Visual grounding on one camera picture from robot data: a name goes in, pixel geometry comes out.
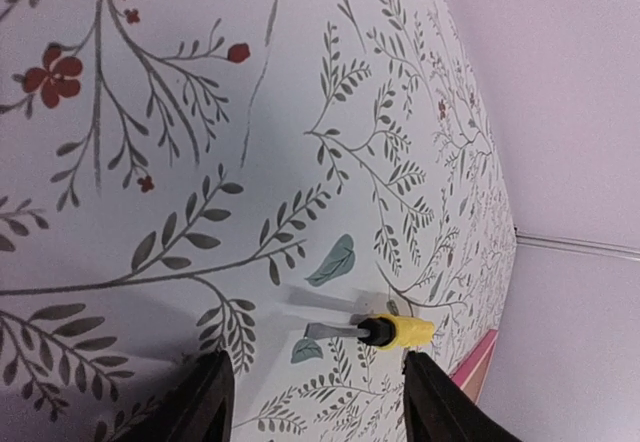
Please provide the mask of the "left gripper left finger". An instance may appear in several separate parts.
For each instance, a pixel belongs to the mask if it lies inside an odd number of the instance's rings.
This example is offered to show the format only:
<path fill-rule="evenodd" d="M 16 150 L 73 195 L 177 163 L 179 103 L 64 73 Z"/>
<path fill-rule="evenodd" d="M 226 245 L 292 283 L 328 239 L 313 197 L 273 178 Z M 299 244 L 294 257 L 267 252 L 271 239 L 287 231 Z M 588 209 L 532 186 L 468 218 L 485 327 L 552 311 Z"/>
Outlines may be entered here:
<path fill-rule="evenodd" d="M 234 399 L 235 376 L 229 354 L 224 350 L 206 354 L 151 416 L 116 439 L 229 442 Z"/>

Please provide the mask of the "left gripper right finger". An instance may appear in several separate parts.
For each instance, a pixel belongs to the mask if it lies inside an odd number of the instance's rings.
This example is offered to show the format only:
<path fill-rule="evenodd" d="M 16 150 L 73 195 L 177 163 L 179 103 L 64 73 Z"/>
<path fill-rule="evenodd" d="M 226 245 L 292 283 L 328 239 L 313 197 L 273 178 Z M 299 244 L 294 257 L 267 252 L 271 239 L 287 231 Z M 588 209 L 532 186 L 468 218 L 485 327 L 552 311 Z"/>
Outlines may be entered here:
<path fill-rule="evenodd" d="M 404 422 L 409 442 L 518 442 L 488 417 L 426 353 L 404 362 Z"/>

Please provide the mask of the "pink picture frame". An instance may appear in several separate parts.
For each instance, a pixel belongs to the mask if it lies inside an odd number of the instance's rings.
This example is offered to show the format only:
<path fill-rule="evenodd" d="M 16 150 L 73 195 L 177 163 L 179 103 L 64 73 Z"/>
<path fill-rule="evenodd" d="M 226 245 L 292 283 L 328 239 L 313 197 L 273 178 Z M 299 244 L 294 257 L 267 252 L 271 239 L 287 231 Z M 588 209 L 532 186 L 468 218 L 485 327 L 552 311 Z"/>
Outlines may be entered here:
<path fill-rule="evenodd" d="M 497 329 L 488 330 L 482 340 L 450 376 L 454 384 L 475 405 L 479 403 L 488 376 L 498 334 Z"/>

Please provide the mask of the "yellow handled screwdriver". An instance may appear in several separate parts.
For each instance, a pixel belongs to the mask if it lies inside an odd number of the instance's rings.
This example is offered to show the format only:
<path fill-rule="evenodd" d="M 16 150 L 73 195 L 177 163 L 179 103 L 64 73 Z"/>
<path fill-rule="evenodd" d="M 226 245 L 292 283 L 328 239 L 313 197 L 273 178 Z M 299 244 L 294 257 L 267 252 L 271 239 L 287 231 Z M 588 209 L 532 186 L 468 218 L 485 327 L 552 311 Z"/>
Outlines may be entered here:
<path fill-rule="evenodd" d="M 380 350 L 425 346 L 432 342 L 436 325 L 416 317 L 393 314 L 369 315 L 355 325 L 332 326 L 325 323 L 309 323 L 304 336 L 312 340 L 334 337 L 356 339 L 362 344 Z"/>

